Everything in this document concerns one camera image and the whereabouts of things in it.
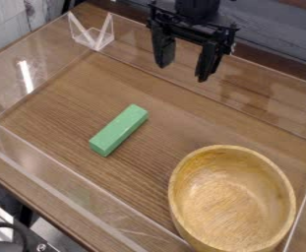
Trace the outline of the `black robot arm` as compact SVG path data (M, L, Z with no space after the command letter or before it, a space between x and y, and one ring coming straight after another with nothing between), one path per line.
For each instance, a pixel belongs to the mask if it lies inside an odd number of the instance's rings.
M238 25L220 14L221 0L151 0L146 27L151 31L155 63L175 60L177 39L201 46L194 75L202 83L216 73L236 45Z

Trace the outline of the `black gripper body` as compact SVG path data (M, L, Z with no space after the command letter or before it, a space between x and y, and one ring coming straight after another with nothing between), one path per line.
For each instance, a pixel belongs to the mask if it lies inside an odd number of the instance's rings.
M220 13L221 0L151 0L147 28L162 27L174 37L198 45L212 41L230 54L240 27Z

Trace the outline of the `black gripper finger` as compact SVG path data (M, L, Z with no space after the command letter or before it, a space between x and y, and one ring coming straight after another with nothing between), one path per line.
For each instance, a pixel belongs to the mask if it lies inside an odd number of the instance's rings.
M209 41L202 46L194 71L197 80L201 83L205 82L209 76L216 73L221 58L222 51L220 45L216 42Z
M153 27L151 41L155 63L161 68L165 68L175 59L175 39L162 27Z

